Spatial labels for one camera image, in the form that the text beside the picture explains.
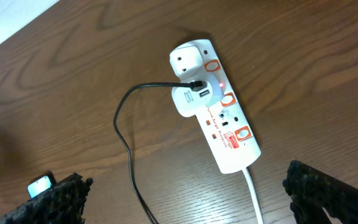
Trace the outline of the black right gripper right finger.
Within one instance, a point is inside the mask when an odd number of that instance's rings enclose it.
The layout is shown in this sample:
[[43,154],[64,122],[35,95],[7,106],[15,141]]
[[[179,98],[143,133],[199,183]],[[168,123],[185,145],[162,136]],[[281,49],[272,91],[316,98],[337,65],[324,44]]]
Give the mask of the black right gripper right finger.
[[358,223],[358,189],[300,161],[291,161],[283,180],[297,223]]

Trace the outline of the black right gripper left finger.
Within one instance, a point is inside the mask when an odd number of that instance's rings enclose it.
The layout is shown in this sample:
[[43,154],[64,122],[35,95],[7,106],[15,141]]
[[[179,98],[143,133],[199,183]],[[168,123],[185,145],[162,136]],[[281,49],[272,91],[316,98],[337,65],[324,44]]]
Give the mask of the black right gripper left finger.
[[82,217],[92,178],[72,173],[51,189],[4,214],[0,224],[84,224]]

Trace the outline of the blue screen smartphone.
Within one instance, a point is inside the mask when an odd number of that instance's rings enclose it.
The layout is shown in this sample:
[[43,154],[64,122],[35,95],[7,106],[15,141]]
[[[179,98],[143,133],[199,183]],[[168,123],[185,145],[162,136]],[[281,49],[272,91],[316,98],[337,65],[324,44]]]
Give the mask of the blue screen smartphone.
[[42,192],[51,189],[55,184],[56,181],[52,175],[42,175],[27,186],[27,191],[30,198],[34,198]]

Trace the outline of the white charger plug adapter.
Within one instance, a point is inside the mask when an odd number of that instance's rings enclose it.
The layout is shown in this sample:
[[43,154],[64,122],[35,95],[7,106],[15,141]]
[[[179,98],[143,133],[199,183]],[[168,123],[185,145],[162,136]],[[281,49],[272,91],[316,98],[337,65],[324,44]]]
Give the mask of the white charger plug adapter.
[[194,88],[173,87],[172,98],[178,112],[183,117],[195,115],[199,110],[213,106],[223,98],[219,80],[211,72],[201,72],[181,83],[198,82],[202,86]]

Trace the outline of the white power strip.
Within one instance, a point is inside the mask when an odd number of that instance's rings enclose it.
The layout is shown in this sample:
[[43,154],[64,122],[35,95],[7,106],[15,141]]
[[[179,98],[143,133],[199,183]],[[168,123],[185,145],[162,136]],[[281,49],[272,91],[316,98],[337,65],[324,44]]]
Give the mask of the white power strip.
[[201,126],[219,170],[223,174],[242,171],[261,155],[250,124],[211,41],[208,39],[192,40],[177,48],[187,46],[196,46],[203,58],[200,68],[188,78],[201,72],[211,72],[219,80],[219,86],[223,91],[221,101],[199,110],[193,116],[197,118]]

